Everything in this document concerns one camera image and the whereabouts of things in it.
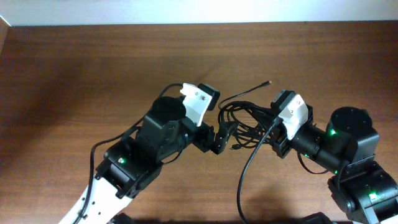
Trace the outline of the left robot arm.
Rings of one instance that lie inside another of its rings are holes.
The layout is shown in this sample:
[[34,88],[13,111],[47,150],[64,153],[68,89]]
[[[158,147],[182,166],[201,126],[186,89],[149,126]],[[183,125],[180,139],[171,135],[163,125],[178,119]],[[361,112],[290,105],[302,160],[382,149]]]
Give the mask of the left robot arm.
[[190,144],[220,154],[235,131],[232,121],[218,133],[186,115],[182,98],[162,96],[143,117],[142,126],[124,133],[90,174],[89,185],[61,223],[108,223],[160,174],[163,160]]

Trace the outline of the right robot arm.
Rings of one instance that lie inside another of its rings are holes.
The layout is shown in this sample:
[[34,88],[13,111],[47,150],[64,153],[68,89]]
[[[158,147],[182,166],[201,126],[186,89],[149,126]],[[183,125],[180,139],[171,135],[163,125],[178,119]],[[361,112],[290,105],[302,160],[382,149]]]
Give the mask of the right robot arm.
[[397,182],[376,162],[379,134],[364,109],[335,110],[326,130],[316,127],[311,113],[292,139],[279,119],[272,143],[279,157],[291,149],[333,173],[328,188],[337,206],[357,223],[397,223]]

